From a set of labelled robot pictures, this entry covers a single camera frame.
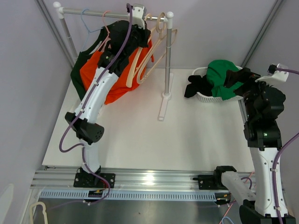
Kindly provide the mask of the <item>orange t shirt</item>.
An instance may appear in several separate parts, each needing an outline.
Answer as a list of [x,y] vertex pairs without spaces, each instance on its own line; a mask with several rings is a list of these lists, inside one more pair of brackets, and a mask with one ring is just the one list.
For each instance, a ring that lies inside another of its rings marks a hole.
[[[127,86],[127,78],[131,73],[140,71],[139,67],[141,65],[141,62],[146,57],[151,47],[152,47],[152,42],[149,42],[147,48],[138,48],[132,53],[132,55],[129,57],[128,66],[124,69],[120,78],[116,81],[116,83],[109,91],[105,100],[106,105],[113,103],[114,101],[122,97],[124,94],[126,94],[128,91],[133,91],[139,86],[137,82],[137,74],[134,74],[134,77],[131,82],[132,86],[130,87]],[[102,55],[101,51],[96,51],[92,55],[91,59],[89,59],[86,62],[86,64],[80,69],[80,77],[81,80],[83,81],[85,90],[88,90],[90,84],[92,83],[98,65],[98,61],[101,55]]]

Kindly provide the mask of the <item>black t shirt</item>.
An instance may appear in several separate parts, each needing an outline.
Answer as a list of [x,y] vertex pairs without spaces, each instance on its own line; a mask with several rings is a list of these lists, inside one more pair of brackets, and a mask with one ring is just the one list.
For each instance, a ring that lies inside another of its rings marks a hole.
[[191,75],[188,77],[188,81],[190,82],[185,89],[185,98],[191,98],[197,94],[197,92],[201,93],[204,96],[211,97],[212,96],[212,85],[207,81],[206,75]]

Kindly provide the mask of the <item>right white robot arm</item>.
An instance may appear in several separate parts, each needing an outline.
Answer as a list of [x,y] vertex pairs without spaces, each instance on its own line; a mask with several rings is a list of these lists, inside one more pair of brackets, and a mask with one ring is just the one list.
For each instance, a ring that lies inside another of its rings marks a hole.
[[268,75],[261,76],[248,68],[227,71],[224,87],[242,85],[234,93],[243,98],[246,109],[244,135],[252,157],[256,191],[240,180],[237,172],[226,168],[213,176],[213,185],[227,188],[239,204],[243,224],[294,224],[295,217],[286,207],[280,172],[280,156],[285,150],[276,122],[284,111],[285,94],[275,86],[286,82],[291,72],[281,64],[270,65]]

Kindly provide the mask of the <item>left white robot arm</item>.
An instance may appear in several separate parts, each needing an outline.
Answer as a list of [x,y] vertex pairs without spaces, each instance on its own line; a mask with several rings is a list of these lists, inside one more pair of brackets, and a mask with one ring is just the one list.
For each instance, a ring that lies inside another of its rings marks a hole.
[[100,183],[101,166],[98,159],[98,142],[104,127],[96,123],[100,108],[108,93],[129,65],[129,58],[138,48],[147,48],[151,31],[128,21],[117,21],[108,26],[108,41],[100,48],[93,79],[75,112],[67,112],[69,124],[82,147],[84,182],[90,187]]

